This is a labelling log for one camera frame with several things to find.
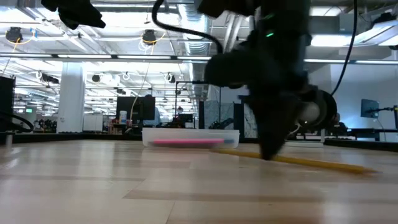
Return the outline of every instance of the pillar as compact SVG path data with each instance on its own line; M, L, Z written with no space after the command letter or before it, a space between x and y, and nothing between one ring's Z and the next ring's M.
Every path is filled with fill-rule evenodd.
M64 62L57 133L81 133L85 111L86 74L81 62Z

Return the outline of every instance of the laminate floor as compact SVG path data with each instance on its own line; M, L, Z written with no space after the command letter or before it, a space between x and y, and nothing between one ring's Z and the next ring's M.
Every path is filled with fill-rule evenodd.
M398 223L398 154L286 147L372 176L134 141L15 144L0 158L1 223ZM242 144L238 150L258 151Z

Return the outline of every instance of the ceiling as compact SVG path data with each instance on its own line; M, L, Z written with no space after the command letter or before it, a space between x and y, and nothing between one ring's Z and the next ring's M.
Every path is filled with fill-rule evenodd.
M50 12L40 4L35 7L15 7L13 0L0 3L0 52L42 53L42 54L115 54L115 55L186 55L187 45L184 35L158 28L144 10L133 10L126 3L137 6L150 1L91 1L103 9L102 20L104 29L80 26L70 30L63 25L55 12ZM175 3L189 3L189 0L169 0L170 8L177 10ZM352 1L312 1L311 15L337 16L350 12ZM384 7L393 7L396 1L367 0L361 4L361 12L370 12ZM167 21L173 26L182 26L182 18L178 14L161 13L160 21ZM221 42L225 41L228 22L231 14L225 12L217 19L209 19L207 32ZM5 34L11 26L22 28L26 44L15 46L6 40ZM145 30L155 30L157 43L149 47L142 43L141 35ZM237 29L234 44L246 39L250 33L249 19L243 18ZM207 43L210 50L207 55L216 53L214 44ZM344 58L344 47L307 48L307 58ZM353 51L354 59L383 59L391 54L388 47L372 45L358 47ZM17 87L16 104L19 107L39 105L39 113L51 115L57 112L60 86L44 83L38 77L47 74L62 81L62 63L54 60L24 60L18 58L0 58L0 69L5 67L4 75L15 75ZM171 117L174 113L175 84L167 81L168 74L174 75L176 81L192 81L203 79L192 74L189 63L145 63L145 62L104 62L101 60L83 62L87 72L86 113L115 114L115 97L119 96L114 86L125 89L127 95L144 96L152 94L157 97L157 107L163 116ZM319 65L307 65L307 69L316 69ZM94 82L93 75L102 77L101 82ZM206 98L207 87L203 85L187 85L178 96L177 106L182 106L186 113L197 113L197 101Z

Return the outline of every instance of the person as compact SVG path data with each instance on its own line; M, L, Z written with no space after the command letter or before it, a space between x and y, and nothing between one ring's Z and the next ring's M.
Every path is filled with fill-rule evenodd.
M151 94L146 95L145 97L153 97ZM158 126L160 124L161 120L160 120L160 113L159 113L159 109L157 109L157 107L155 106L155 119L153 120L144 120L144 126Z

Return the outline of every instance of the plastic tray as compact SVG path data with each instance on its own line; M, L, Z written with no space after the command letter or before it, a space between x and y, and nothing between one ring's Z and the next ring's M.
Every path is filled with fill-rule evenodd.
M224 144L217 144L218 148L236 148L239 144L238 130L207 130L207 129L170 129L143 128L142 143L145 147L155 146L155 141L173 139L224 139Z

